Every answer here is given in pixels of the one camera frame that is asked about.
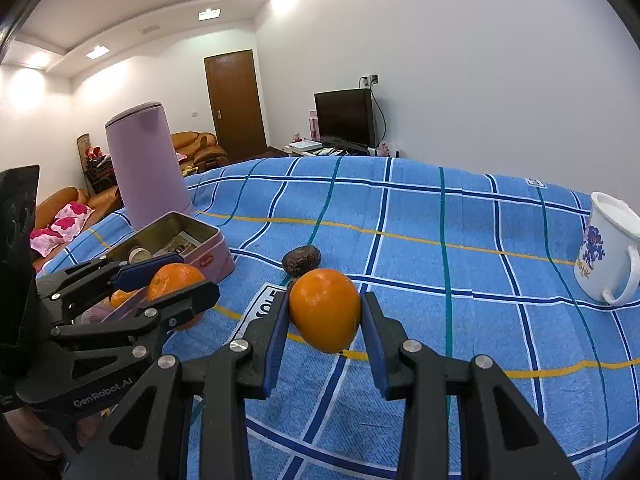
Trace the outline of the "left hand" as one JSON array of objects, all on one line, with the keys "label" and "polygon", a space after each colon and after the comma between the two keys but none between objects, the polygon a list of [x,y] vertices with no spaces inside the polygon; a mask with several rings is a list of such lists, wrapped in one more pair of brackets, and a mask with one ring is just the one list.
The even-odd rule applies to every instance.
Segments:
[{"label": "left hand", "polygon": [[[2,420],[9,425],[17,440],[35,456],[53,460],[63,454],[53,430],[28,408],[18,408],[4,413]],[[93,438],[102,422],[102,416],[94,414],[76,424],[76,440],[82,448]]]}]

